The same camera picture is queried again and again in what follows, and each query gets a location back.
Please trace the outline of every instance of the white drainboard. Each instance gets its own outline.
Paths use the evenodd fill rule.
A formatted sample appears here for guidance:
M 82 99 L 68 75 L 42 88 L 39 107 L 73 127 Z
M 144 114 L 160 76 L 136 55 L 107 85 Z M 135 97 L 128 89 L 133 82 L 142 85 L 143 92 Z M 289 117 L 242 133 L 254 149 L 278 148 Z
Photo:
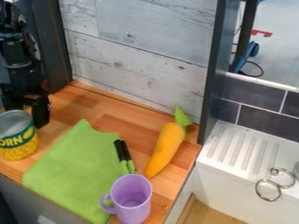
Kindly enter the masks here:
M 299 143 L 218 121 L 197 159 L 199 199 L 248 223 L 299 223 L 298 182 L 276 202 L 260 199 L 254 190 L 260 179 L 288 184 L 287 175 L 273 177 L 269 169 L 292 171 L 298 161 Z

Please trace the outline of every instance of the toy carrot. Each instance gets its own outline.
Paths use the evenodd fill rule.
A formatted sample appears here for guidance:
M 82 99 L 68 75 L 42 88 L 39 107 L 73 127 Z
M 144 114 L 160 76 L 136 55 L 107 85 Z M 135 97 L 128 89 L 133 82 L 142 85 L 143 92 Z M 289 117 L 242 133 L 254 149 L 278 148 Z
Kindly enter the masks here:
M 162 128 L 154 154 L 145 170 L 145 176 L 148 179 L 153 178 L 171 161 L 184 141 L 186 127 L 192 124 L 178 106 L 176 106 L 175 118 L 175 122 L 168 122 Z

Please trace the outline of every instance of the cup handle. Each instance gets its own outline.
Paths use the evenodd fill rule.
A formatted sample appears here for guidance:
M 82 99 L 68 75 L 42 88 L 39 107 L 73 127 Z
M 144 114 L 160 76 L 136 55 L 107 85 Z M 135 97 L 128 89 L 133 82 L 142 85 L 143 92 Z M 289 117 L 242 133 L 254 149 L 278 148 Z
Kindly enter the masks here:
M 101 195 L 100 206 L 101 206 L 101 209 L 103 209 L 106 213 L 115 214 L 115 208 L 111 207 L 111 206 L 105 206 L 103 203 L 104 200 L 112 200 L 111 196 L 106 193 Z

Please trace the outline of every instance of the purple cup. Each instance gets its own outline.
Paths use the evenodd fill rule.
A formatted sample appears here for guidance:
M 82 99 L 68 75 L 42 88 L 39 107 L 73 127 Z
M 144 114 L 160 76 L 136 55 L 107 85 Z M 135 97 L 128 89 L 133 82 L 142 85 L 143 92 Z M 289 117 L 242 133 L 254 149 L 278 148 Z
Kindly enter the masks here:
M 152 186 L 145 177 L 125 175 L 113 183 L 110 195 L 101 196 L 101 209 L 116 214 L 122 224 L 140 224 L 150 215 L 151 194 Z M 104 200 L 112 200 L 114 206 L 105 206 Z

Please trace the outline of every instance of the wooden floor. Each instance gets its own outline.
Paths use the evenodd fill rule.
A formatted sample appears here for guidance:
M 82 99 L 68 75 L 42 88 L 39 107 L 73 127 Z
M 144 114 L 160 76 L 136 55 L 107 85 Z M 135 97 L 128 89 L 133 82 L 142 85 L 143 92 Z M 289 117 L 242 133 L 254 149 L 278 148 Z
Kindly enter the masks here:
M 218 212 L 198 200 L 192 195 L 177 224 L 246 224 L 241 220 Z
M 174 121 L 173 115 L 78 81 L 50 95 L 50 101 L 51 121 L 38 131 L 38 150 L 21 161 L 0 158 L 0 175 L 21 184 L 23 174 L 80 119 L 88 120 L 98 131 L 118 133 L 127 142 L 138 173 L 143 174 L 161 128 Z M 145 223 L 161 224 L 167 217 L 200 151 L 197 138 L 198 125 L 191 125 L 170 164 L 150 181 L 154 192 L 151 214 Z

